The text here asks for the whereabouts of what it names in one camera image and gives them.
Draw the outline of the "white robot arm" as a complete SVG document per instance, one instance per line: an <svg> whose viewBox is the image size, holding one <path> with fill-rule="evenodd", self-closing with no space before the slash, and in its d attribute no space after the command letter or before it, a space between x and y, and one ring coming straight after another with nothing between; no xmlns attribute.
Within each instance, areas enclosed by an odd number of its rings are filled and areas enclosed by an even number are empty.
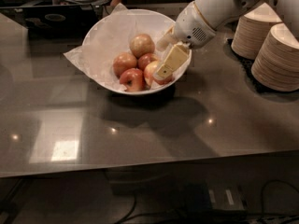
<svg viewBox="0 0 299 224"><path fill-rule="evenodd" d="M299 37L299 0L194 0L178 15L175 24L157 42L164 53L154 77L158 80L173 75L188 59L192 49L200 49L223 25L266 3Z"/></svg>

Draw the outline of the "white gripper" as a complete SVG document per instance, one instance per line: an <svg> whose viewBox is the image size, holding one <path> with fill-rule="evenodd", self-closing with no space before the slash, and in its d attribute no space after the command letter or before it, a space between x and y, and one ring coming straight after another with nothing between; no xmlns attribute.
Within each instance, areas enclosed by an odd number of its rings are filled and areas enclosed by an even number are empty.
<svg viewBox="0 0 299 224"><path fill-rule="evenodd" d="M216 31L205 21L196 4L190 2L178 15L175 26L171 26L156 43L160 52L172 46L159 62L153 77L164 80L172 76L189 59L189 48L200 49L215 35Z"/></svg>

